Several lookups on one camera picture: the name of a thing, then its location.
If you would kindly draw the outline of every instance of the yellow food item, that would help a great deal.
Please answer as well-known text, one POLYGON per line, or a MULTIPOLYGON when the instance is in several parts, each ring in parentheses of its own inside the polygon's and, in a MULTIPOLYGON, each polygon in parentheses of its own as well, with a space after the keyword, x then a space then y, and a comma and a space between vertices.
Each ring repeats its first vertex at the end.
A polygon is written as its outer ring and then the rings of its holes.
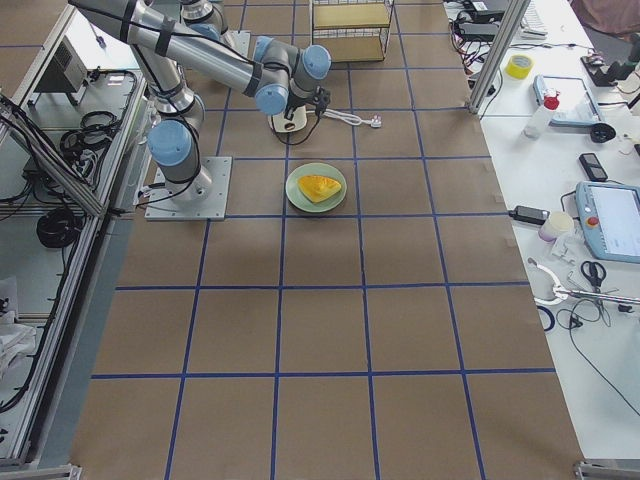
POLYGON ((340 182, 322 175, 306 175, 298 179, 298 188, 313 203, 322 202, 342 189, 340 182))

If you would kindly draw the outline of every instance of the blue joint cap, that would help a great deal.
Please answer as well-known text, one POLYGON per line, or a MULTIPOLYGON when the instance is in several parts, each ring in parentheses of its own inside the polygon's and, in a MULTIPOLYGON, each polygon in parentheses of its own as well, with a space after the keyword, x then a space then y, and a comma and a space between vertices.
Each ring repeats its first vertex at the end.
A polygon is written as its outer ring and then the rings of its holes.
POLYGON ((256 40, 256 46, 253 49, 253 59, 256 62, 261 62, 264 54, 267 52, 267 48, 273 41, 271 37, 265 37, 264 35, 260 35, 256 40))
POLYGON ((256 105, 262 113, 277 115, 287 107, 289 91, 282 85, 272 83, 265 85, 256 93, 256 105))
POLYGON ((213 25, 209 25, 208 23, 194 23, 189 25, 189 28, 192 28, 200 35, 204 35, 205 37, 215 40, 216 42, 220 41, 220 32, 213 25))
POLYGON ((322 80, 331 68, 331 55, 322 45, 311 45, 302 54, 302 64, 311 78, 322 80))
POLYGON ((191 133, 176 120, 164 120, 147 136, 153 159, 163 167, 180 165, 191 152, 191 133))

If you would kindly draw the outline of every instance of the black scissors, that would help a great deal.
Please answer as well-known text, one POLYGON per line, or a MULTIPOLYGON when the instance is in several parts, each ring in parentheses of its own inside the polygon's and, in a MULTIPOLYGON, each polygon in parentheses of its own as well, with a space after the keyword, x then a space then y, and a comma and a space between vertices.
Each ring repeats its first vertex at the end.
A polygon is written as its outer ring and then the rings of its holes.
POLYGON ((580 271, 582 272, 582 275, 584 275, 584 278, 586 278, 593 287, 593 291, 600 293, 602 282, 607 278, 606 268, 604 268, 600 262, 587 260, 586 262, 582 262, 582 265, 580 265, 580 271))

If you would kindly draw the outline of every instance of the red bottle cap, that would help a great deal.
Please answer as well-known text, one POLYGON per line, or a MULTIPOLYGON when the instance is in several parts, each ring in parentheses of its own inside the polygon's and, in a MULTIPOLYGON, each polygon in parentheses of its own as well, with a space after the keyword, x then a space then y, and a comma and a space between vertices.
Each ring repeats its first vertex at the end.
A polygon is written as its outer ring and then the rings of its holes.
POLYGON ((560 106, 560 100, 558 100, 558 92, 555 92, 555 95, 545 94, 544 96, 544 106, 549 110, 557 110, 560 106))

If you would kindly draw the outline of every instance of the dish rack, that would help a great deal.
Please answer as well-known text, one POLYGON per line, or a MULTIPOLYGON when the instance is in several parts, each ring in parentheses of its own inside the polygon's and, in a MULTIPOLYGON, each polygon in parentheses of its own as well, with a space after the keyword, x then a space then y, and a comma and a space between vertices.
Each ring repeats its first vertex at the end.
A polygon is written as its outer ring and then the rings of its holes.
POLYGON ((333 62, 381 61, 387 53, 393 0, 310 0, 311 43, 333 62))

